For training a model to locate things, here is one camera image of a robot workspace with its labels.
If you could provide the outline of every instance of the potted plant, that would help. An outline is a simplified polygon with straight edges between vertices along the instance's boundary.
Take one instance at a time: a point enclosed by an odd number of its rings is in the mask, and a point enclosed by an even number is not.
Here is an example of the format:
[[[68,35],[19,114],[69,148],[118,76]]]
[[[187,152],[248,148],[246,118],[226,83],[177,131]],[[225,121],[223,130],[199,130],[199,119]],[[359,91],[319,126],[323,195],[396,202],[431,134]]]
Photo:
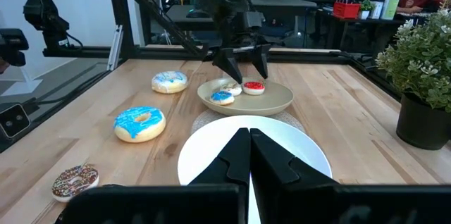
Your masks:
[[[424,25],[409,20],[395,46],[376,60],[402,93],[396,133],[422,149],[441,149],[451,139],[451,12],[431,14]]]
[[[366,20],[368,18],[369,13],[373,9],[374,5],[371,3],[371,1],[363,0],[363,2],[360,4],[359,18],[362,20]]]

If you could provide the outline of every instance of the black plant pot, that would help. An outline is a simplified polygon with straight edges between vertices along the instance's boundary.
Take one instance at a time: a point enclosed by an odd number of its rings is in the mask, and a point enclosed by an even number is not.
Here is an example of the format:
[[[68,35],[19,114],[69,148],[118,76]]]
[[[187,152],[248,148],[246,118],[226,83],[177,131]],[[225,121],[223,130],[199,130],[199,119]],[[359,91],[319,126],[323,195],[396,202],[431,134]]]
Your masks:
[[[412,146],[439,150],[451,139],[451,113],[432,109],[414,94],[403,94],[396,134]]]

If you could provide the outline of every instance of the white frosted donut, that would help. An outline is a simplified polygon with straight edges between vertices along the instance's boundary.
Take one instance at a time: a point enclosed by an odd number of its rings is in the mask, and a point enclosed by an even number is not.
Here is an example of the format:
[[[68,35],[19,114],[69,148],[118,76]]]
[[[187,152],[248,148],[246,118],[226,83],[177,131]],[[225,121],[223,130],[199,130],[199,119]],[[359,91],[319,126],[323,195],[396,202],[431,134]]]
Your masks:
[[[154,139],[166,126],[164,114],[151,106],[138,106],[123,111],[116,118],[114,133],[129,143],[140,143]]]
[[[219,91],[210,96],[210,101],[214,104],[225,106],[232,104],[235,101],[235,98],[230,92]]]
[[[228,83],[220,89],[220,91],[230,92],[234,97],[241,94],[241,85],[238,83]]]
[[[74,196],[96,187],[99,172],[91,165],[76,166],[62,172],[51,187],[51,195],[59,202],[69,202]]]
[[[188,85],[188,78],[180,71],[157,73],[152,79],[152,89],[158,93],[173,94],[180,92]]]
[[[242,90],[246,94],[260,95],[265,92],[265,86],[261,82],[246,82],[243,84]]]

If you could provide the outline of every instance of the blue frosted donut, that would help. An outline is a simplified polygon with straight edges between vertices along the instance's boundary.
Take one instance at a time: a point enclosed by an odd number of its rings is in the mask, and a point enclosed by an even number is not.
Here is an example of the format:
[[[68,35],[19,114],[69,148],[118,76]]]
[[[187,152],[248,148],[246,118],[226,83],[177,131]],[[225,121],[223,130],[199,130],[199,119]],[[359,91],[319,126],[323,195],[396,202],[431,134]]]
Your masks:
[[[224,101],[226,99],[229,99],[231,96],[232,96],[232,93],[230,93],[230,92],[219,91],[219,92],[213,93],[210,98],[213,101]]]
[[[140,121],[138,118],[146,115],[150,117],[146,120]],[[138,106],[134,108],[129,108],[123,111],[116,118],[114,123],[114,128],[121,127],[130,133],[132,139],[136,138],[141,131],[147,128],[157,125],[163,120],[163,113],[158,109],[151,106]]]

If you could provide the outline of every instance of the white wall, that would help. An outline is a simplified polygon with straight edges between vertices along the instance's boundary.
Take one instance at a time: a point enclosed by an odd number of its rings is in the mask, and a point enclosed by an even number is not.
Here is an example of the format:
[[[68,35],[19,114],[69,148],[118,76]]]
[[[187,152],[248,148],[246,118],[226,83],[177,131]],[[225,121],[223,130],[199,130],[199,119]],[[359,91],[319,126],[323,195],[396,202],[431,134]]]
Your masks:
[[[30,45],[25,52],[26,71],[31,78],[53,70],[67,63],[71,58],[45,58],[42,49],[45,47],[42,33],[36,31],[23,17],[23,6],[27,0],[0,0],[0,12],[3,16],[1,27],[20,28]],[[59,15],[69,22],[69,33],[77,37],[85,46],[110,46],[115,28],[113,7],[111,0],[54,0]],[[140,43],[139,28],[135,3],[128,1],[133,38]],[[16,77],[17,68],[9,68],[12,73],[0,75],[0,80]]]

